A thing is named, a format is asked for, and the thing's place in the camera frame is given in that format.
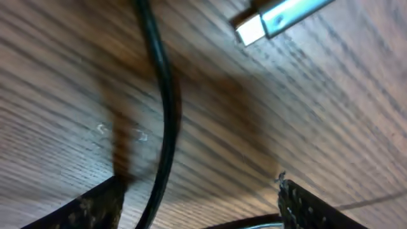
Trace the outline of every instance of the wooden surface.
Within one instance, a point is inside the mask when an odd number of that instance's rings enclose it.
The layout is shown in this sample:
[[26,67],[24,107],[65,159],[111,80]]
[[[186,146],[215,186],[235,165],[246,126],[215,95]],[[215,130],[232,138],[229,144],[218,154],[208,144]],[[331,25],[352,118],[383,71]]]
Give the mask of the wooden surface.
[[[290,178],[371,228],[407,227],[407,3],[337,0],[244,48],[247,1],[156,0],[183,122],[153,228],[277,212]],[[24,226],[113,174],[147,202],[160,93],[128,1],[0,1],[0,225]]]

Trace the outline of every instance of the power cord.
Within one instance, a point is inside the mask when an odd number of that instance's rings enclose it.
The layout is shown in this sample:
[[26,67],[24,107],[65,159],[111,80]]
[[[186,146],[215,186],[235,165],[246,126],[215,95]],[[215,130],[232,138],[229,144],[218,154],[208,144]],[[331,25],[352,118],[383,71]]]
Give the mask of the power cord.
[[158,84],[161,91],[164,116],[164,137],[161,150],[161,159],[158,164],[153,190],[147,206],[135,229],[148,229],[157,213],[169,179],[174,151],[178,135],[178,123],[181,113],[177,107],[177,92],[175,80],[172,77],[170,65],[163,48],[160,33],[158,32],[149,0],[131,0],[134,10],[146,38],[149,54],[154,62]]

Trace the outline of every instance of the usb connector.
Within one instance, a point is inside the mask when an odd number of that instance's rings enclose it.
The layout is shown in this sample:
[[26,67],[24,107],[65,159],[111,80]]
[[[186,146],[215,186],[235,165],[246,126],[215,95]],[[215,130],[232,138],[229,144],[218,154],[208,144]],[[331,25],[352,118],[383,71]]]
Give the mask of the usb connector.
[[236,26],[243,44],[250,45],[266,36],[273,38],[295,23],[321,9],[334,0],[279,0],[256,7],[255,13]]

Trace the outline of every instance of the wooden desk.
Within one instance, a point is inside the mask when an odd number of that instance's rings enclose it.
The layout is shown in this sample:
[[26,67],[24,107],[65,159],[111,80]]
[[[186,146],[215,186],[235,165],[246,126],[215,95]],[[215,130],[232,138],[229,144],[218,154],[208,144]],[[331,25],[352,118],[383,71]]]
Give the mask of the wooden desk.
[[[247,1],[153,1],[183,93],[154,228],[278,211],[290,178],[371,228],[407,225],[407,3],[337,0],[244,48]],[[0,2],[0,225],[24,226],[130,174],[121,228],[149,197],[163,118],[125,0]]]

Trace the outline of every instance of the black cable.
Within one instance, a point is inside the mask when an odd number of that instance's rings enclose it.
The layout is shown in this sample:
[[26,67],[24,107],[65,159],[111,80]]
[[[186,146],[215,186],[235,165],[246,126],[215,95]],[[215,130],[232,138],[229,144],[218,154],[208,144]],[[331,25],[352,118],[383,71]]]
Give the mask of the black cable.
[[282,219],[278,214],[267,214],[253,218],[240,219],[221,225],[210,226],[206,229],[258,229],[270,227],[282,227]]
[[151,12],[149,0],[131,1],[136,14],[139,17],[139,22],[146,38],[149,54],[155,65],[163,102],[164,136],[161,159],[158,164],[157,175],[147,206],[144,209],[140,221],[135,227],[136,229],[148,229],[160,206],[170,175],[177,141],[180,112],[177,112],[177,87],[171,74],[170,65],[162,45],[154,15]]

